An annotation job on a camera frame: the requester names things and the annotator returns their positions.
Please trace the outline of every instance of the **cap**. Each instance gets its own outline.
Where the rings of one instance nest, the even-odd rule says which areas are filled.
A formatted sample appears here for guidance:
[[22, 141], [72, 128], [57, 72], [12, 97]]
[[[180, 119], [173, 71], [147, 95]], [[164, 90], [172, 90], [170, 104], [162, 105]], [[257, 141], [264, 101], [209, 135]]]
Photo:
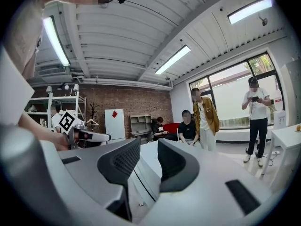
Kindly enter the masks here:
[[249, 84], [257, 84], [257, 79], [255, 77], [249, 78]]

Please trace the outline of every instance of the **smartphone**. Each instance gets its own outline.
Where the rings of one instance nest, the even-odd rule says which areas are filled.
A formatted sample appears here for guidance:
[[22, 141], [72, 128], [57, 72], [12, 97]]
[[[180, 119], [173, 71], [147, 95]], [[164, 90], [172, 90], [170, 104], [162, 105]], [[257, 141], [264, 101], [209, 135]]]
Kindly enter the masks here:
[[256, 102], [259, 99], [258, 96], [252, 97], [252, 102]]

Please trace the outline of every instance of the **red sofa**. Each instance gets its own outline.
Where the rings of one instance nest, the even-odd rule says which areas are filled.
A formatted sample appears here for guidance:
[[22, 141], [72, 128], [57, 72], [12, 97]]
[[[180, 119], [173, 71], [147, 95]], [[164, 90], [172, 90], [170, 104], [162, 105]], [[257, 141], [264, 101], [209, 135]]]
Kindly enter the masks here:
[[163, 129], [169, 131], [170, 133], [177, 133], [177, 128], [179, 127], [179, 123], [170, 123], [163, 125]]

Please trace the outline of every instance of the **ceiling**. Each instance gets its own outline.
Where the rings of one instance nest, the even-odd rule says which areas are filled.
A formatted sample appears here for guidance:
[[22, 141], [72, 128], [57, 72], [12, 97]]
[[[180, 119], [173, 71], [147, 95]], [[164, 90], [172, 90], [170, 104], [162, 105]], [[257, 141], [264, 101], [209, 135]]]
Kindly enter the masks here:
[[[113, 1], [106, 8], [55, 2], [45, 8], [44, 15], [54, 16], [71, 71], [86, 78], [168, 85], [229, 51], [284, 28], [275, 7], [231, 25], [227, 15], [254, 1], [127, 0], [124, 4]], [[268, 19], [266, 26], [259, 16]], [[156, 75], [183, 45], [191, 52]], [[37, 79], [45, 66], [59, 64], [44, 33], [37, 55]], [[56, 76], [53, 82], [63, 80]]]

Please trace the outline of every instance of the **white pants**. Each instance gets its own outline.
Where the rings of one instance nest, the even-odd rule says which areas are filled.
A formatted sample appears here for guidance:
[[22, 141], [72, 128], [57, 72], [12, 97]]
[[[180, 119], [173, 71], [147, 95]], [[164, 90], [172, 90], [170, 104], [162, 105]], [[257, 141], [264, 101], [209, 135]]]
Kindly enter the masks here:
[[199, 131], [202, 148], [208, 151], [215, 151], [215, 136], [211, 129]]

